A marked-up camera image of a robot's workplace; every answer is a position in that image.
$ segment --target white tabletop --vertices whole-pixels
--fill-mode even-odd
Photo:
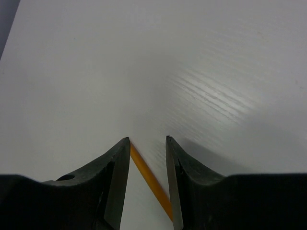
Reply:
[[[166,135],[225,175],[306,172],[306,10],[21,1],[0,62],[0,173],[57,179],[129,136],[168,190]],[[132,161],[121,229],[172,229]]]

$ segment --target yellow pencil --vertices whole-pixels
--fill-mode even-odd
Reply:
[[[140,173],[144,177],[145,181],[147,182],[148,186],[152,190],[155,197],[158,199],[159,203],[161,204],[162,208],[168,215],[168,217],[173,221],[172,215],[172,207],[171,203],[163,190],[162,186],[159,184],[158,180],[154,176],[153,172],[150,170],[142,156],[139,154],[137,149],[134,147],[132,143],[130,143],[130,156],[132,157],[134,163],[138,167]]]

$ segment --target screw hole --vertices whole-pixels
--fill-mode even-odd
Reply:
[[[71,180],[71,179],[73,179],[73,178],[75,178],[74,175],[64,175],[64,176],[60,177],[60,178],[58,179],[58,181],[67,181],[67,180]]]

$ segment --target pencil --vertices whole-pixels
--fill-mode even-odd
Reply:
[[[130,143],[130,156],[138,167],[146,183],[152,190],[153,194],[161,204],[162,208],[164,209],[168,217],[171,219],[171,221],[173,221],[171,203],[165,191],[163,190],[162,186],[159,184],[153,172],[150,170],[150,168],[132,143]]]

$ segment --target white surface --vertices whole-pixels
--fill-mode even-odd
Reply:
[[[224,174],[306,172],[306,10],[21,1],[0,63],[0,173],[56,179],[129,136],[167,190],[166,135]],[[172,229],[132,161],[121,229]]]

